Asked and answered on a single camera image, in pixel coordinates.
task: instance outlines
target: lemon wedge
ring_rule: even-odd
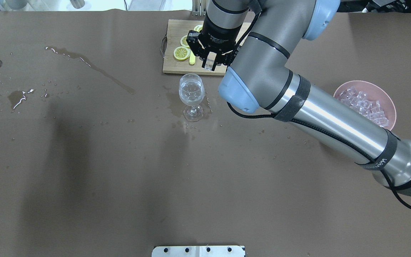
[[[190,51],[184,46],[179,46],[174,50],[174,58],[179,61],[187,60],[189,58]]]
[[[188,35],[184,35],[182,39],[180,39],[180,45],[189,48],[188,42],[186,42],[186,38]]]
[[[194,65],[196,63],[196,56],[193,54],[193,51],[189,54],[189,65]]]

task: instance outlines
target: wine glass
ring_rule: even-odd
[[[204,109],[199,105],[206,94],[201,77],[194,73],[183,75],[180,79],[178,94],[181,101],[187,106],[183,110],[183,116],[190,122],[196,122],[204,116]]]

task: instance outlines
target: metal plate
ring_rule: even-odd
[[[245,246],[155,247],[152,257],[245,257]]]

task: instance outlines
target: blue joint cap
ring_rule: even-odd
[[[312,20],[303,39],[315,40],[328,26],[339,9],[340,0],[316,0]]]
[[[220,86],[218,86],[218,93],[227,102],[249,114],[254,113],[259,108],[256,98],[231,67],[228,67]]]

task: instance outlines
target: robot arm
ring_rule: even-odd
[[[240,110],[262,107],[372,171],[393,192],[411,196],[411,140],[401,140],[285,68],[304,38],[319,36],[336,13],[340,0],[212,0],[203,30],[190,31],[193,53],[228,70],[220,96]],[[245,44],[235,47],[247,7],[258,10]]]

